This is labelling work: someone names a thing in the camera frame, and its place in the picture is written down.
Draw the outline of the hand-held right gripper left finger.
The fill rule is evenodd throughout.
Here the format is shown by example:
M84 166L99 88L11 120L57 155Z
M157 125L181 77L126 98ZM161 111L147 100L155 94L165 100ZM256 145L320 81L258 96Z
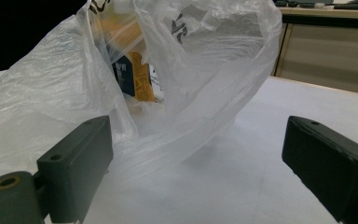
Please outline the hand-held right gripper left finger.
M37 160L52 222L85 219L113 158L110 118L101 116L81 123Z

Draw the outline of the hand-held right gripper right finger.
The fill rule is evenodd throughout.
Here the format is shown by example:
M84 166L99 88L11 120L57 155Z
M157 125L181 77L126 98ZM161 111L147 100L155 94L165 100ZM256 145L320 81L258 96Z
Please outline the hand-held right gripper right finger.
M282 160L337 222L358 224L358 144L320 122L288 118Z

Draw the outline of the clear plastic bag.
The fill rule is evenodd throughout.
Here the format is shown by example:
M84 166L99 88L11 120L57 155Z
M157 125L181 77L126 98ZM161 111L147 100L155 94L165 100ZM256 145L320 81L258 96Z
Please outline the clear plastic bag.
M136 17L161 103L124 93L101 18ZM88 0L0 77L0 175L85 120L111 119L115 176L138 179L188 158L235 119L269 76L282 14L271 0Z

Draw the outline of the orange drink bottle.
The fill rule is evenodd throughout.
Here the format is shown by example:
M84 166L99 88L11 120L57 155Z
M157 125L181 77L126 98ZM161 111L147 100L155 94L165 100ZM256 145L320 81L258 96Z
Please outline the orange drink bottle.
M142 102L163 100L154 67L144 62L145 40L136 17L110 14L101 18L103 37L121 90Z

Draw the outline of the white table sheet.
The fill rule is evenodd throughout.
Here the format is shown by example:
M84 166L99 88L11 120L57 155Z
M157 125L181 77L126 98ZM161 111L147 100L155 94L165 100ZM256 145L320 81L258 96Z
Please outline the white table sheet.
M171 167L118 179L113 142L82 224L337 224L282 160L291 116L358 143L358 93L268 77L234 120Z

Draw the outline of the beige wooden cabinet desk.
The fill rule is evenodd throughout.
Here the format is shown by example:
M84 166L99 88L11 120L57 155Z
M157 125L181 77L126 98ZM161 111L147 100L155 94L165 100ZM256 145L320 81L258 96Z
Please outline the beige wooden cabinet desk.
M275 77L358 92L358 10L283 7Z

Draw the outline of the black keyboard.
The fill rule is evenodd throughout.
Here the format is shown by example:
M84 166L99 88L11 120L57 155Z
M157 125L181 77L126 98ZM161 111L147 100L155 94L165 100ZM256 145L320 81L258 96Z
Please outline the black keyboard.
M334 9L358 10L358 3L336 4L334 5Z

